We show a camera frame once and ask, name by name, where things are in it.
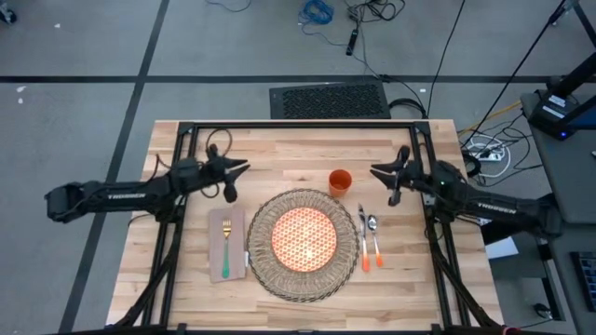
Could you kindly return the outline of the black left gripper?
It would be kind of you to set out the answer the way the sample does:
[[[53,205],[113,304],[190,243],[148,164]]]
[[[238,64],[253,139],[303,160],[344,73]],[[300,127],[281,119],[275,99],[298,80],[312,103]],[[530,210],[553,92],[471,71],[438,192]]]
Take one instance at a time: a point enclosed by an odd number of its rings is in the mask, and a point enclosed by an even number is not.
[[[219,155],[216,144],[210,144],[206,149],[208,158],[207,169],[211,177],[217,182],[224,183],[223,195],[227,203],[237,200],[236,180],[251,166],[245,165],[246,159],[232,159]]]

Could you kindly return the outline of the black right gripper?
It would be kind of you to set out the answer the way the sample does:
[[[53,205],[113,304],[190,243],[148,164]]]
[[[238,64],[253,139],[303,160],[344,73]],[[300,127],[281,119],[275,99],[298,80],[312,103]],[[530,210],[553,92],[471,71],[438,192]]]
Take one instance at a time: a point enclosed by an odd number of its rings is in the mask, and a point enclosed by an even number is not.
[[[412,189],[412,182],[420,178],[419,164],[416,161],[410,161],[411,149],[409,146],[402,145],[397,153],[396,159],[391,163],[373,164],[370,172],[379,180],[387,190],[391,191],[388,198],[388,204],[395,207],[400,203],[400,187]]]

